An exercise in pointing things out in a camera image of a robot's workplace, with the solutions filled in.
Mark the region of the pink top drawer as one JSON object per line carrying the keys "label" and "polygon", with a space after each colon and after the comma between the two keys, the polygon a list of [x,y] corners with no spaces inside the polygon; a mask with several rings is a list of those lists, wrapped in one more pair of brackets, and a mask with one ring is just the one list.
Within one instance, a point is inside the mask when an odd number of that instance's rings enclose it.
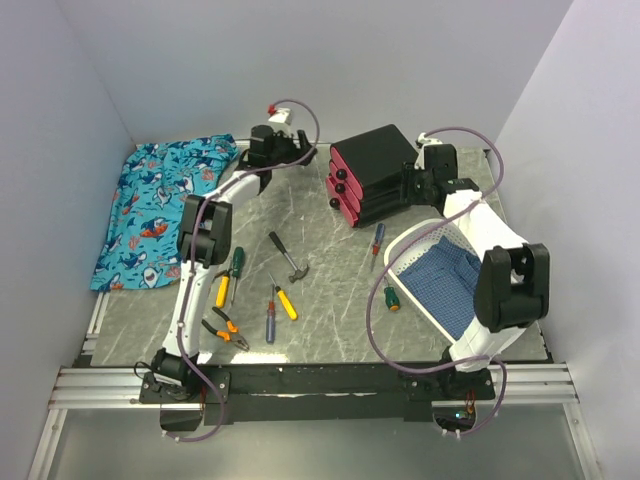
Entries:
{"label": "pink top drawer", "polygon": [[329,169],[331,176],[339,183],[346,184],[359,198],[363,196],[363,188],[355,174],[342,156],[335,150],[330,150]]}

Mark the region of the black drawer cabinet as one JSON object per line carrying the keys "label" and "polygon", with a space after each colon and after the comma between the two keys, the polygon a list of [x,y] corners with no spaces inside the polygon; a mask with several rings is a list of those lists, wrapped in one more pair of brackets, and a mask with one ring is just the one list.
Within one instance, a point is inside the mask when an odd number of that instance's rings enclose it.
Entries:
{"label": "black drawer cabinet", "polygon": [[394,124],[388,124],[333,143],[363,188],[359,227],[375,223],[403,208],[401,170],[413,163],[417,151]]}

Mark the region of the green handle screwdriver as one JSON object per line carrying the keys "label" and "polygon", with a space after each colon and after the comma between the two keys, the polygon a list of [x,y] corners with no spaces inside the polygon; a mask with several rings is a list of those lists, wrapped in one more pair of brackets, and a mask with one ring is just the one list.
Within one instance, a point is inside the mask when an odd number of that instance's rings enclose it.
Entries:
{"label": "green handle screwdriver", "polygon": [[245,251],[243,247],[237,246],[234,250],[231,262],[231,304],[234,304],[238,283],[245,264]]}

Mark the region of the yellow handle screwdriver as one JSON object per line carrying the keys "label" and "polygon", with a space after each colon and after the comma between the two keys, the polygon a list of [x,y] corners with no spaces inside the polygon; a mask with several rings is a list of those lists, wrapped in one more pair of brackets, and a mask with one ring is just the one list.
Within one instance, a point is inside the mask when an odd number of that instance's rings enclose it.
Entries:
{"label": "yellow handle screwdriver", "polygon": [[278,296],[287,316],[292,320],[296,321],[298,319],[298,313],[293,306],[291,300],[289,299],[286,292],[281,288],[281,286],[276,282],[275,278],[271,273],[269,273],[269,278],[273,284],[276,295]]}
{"label": "yellow handle screwdriver", "polygon": [[227,300],[228,290],[231,280],[231,275],[229,270],[224,270],[216,275],[217,278],[220,279],[216,299],[215,299],[215,307],[222,309]]}

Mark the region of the blue red screwdriver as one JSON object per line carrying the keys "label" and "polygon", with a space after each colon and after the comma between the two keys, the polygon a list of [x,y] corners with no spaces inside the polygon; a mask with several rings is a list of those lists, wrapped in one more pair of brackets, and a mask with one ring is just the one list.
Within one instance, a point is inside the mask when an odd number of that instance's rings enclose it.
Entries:
{"label": "blue red screwdriver", "polygon": [[266,343],[272,345],[276,336],[276,317],[275,317],[275,288],[271,288],[271,294],[267,307],[265,340]]}

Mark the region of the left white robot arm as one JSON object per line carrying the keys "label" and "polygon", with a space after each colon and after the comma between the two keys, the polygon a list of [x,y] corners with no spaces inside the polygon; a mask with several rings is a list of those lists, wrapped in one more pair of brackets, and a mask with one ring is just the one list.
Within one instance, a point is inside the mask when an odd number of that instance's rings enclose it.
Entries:
{"label": "left white robot arm", "polygon": [[274,170],[308,165],[316,146],[302,130],[292,135],[257,125],[229,179],[210,193],[187,198],[178,235],[179,290],[169,330],[151,361],[151,371],[175,401],[198,392],[201,320],[214,275],[231,250],[234,211],[266,189]]}

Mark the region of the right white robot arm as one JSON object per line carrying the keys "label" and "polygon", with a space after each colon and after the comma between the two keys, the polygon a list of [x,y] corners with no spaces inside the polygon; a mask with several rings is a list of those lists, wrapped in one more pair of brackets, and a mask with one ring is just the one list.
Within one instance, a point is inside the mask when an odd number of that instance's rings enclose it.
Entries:
{"label": "right white robot arm", "polygon": [[510,347],[549,309],[550,253],[511,230],[483,199],[478,186],[458,175],[455,148],[423,141],[402,171],[401,198],[436,208],[396,237],[384,262],[409,302],[448,340],[439,390],[457,399],[473,385],[472,373]]}

